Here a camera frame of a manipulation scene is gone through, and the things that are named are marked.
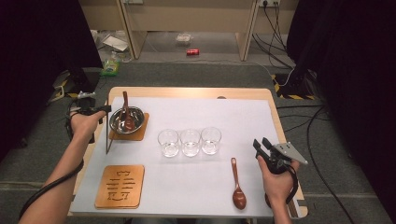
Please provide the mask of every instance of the human arm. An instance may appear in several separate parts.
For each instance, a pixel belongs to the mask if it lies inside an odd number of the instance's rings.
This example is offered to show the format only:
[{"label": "human arm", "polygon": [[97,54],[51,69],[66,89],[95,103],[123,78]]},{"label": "human arm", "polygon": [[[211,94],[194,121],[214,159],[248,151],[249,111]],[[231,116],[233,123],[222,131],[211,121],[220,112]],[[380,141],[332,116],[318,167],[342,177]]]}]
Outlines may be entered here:
[{"label": "human arm", "polygon": [[[44,186],[69,174],[78,167],[92,134],[97,128],[98,120],[105,114],[104,111],[99,111],[88,117],[80,114],[72,117],[71,125],[74,136]],[[72,176],[39,197],[25,211],[20,223],[64,223],[72,202],[76,178],[75,175]]]},{"label": "human arm", "polygon": [[[264,190],[274,212],[275,223],[291,223],[289,210],[286,205],[286,199],[293,188],[293,179],[291,178],[291,175],[289,172],[274,175],[268,170],[267,163],[261,156],[258,156],[257,160],[259,162],[260,169],[262,170]],[[291,166],[297,172],[299,162],[292,160]]]}]

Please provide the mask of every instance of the forearm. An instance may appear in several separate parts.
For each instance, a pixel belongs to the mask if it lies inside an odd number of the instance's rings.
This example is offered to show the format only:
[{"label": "forearm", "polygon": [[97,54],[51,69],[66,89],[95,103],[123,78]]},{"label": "forearm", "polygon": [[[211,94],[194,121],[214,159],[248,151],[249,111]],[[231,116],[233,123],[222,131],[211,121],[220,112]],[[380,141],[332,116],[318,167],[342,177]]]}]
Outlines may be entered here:
[{"label": "forearm", "polygon": [[[57,166],[44,184],[49,183],[71,173],[81,163],[89,139],[75,134]],[[26,210],[20,223],[62,223],[68,213],[76,184],[76,176],[67,179],[60,185],[39,197]]]},{"label": "forearm", "polygon": [[272,201],[271,207],[274,212],[275,224],[291,224],[289,210],[284,201]]}]

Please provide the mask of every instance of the metal bowl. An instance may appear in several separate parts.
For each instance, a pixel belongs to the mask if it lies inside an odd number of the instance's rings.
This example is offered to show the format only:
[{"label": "metal bowl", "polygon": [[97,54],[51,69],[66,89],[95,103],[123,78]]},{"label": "metal bowl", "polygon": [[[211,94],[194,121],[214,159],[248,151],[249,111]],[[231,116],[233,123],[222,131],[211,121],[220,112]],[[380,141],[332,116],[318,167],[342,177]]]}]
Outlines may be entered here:
[{"label": "metal bowl", "polygon": [[121,133],[121,134],[127,134],[127,133],[134,133],[137,130],[139,130],[143,123],[145,122],[145,114],[143,111],[135,106],[129,106],[129,113],[131,114],[132,119],[134,120],[134,129],[131,131],[126,131],[124,127],[125,123],[125,112],[123,108],[117,110],[114,112],[114,114],[111,116],[109,124],[110,128],[116,132],[116,133]]}]

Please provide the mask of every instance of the glass cup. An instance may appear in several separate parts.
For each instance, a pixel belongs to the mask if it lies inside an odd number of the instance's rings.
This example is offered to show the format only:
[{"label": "glass cup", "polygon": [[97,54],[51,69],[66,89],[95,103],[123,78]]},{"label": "glass cup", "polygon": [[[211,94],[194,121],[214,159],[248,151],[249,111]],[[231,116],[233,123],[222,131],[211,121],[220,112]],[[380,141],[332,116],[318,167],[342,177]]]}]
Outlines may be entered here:
[{"label": "glass cup", "polygon": [[181,132],[181,151],[188,157],[193,157],[199,152],[199,140],[201,135],[194,129],[187,129]]},{"label": "glass cup", "polygon": [[174,157],[178,153],[178,134],[175,130],[166,129],[158,134],[161,152],[165,157]]},{"label": "glass cup", "polygon": [[219,141],[221,131],[215,127],[208,127],[202,130],[202,151],[208,155],[216,154],[219,151]]}]

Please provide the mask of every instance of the square wooden coaster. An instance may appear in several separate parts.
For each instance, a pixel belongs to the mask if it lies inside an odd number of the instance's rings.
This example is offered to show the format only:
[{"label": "square wooden coaster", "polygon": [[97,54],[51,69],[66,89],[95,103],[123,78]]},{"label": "square wooden coaster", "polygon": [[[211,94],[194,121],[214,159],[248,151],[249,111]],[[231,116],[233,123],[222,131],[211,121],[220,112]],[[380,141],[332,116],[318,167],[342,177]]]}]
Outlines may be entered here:
[{"label": "square wooden coaster", "polygon": [[143,165],[110,165],[103,171],[96,208],[137,208],[143,186]]},{"label": "square wooden coaster", "polygon": [[108,138],[113,140],[141,141],[145,137],[145,132],[148,126],[148,122],[149,122],[149,114],[145,113],[145,122],[143,123],[142,127],[140,127],[139,130],[137,130],[134,133],[128,133],[128,134],[120,134],[114,132],[113,130],[110,130],[110,133],[108,134]]}]

